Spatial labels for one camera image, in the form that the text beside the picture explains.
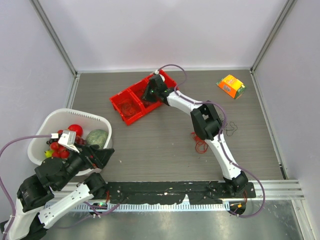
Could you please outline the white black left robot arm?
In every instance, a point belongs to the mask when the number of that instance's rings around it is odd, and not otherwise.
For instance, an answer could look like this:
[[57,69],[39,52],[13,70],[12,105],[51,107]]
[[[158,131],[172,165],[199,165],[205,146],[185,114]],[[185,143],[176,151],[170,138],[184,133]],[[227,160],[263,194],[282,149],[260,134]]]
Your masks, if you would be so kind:
[[79,187],[51,207],[55,192],[61,191],[83,169],[103,169],[115,150],[98,145],[83,145],[68,158],[49,157],[35,168],[35,174],[20,185],[9,220],[0,224],[5,240],[39,240],[60,218],[77,205],[102,199],[107,193],[103,177],[93,172]]

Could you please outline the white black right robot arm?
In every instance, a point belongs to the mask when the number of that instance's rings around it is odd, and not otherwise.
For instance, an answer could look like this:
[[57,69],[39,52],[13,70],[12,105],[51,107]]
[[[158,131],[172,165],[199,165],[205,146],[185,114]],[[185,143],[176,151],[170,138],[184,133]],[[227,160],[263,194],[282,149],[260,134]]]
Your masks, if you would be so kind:
[[248,177],[238,166],[225,141],[224,125],[212,102],[196,101],[176,87],[168,87],[165,77],[159,72],[153,73],[149,78],[142,98],[150,103],[160,101],[188,114],[195,134],[208,145],[219,163],[226,183],[226,193],[236,198],[245,191]]

